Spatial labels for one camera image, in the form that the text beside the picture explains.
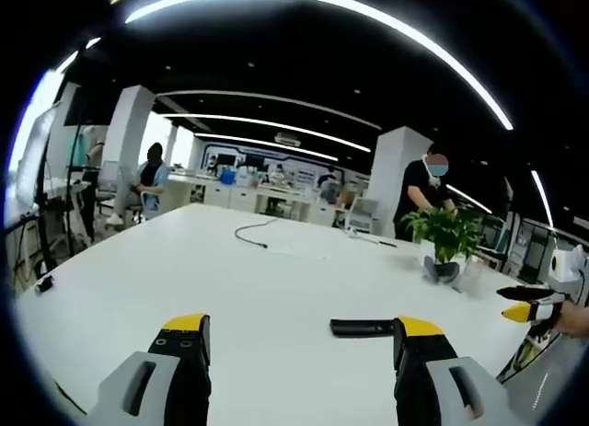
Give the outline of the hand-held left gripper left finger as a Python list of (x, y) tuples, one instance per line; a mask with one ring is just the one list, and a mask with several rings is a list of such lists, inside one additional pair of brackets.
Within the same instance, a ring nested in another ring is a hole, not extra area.
[(210, 364), (210, 316), (174, 317), (100, 383), (85, 424), (205, 425)]

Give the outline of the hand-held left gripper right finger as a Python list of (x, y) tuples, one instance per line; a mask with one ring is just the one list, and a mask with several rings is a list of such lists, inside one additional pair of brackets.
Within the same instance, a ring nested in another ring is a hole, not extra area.
[(492, 425), (509, 420), (505, 388), (460, 357), (434, 323), (394, 320), (394, 397), (399, 425)]

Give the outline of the person's right hand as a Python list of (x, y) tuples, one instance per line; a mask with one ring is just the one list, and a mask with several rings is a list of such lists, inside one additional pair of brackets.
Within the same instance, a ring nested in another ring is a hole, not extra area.
[(589, 308), (564, 301), (555, 329), (573, 338), (587, 338), (589, 334)]

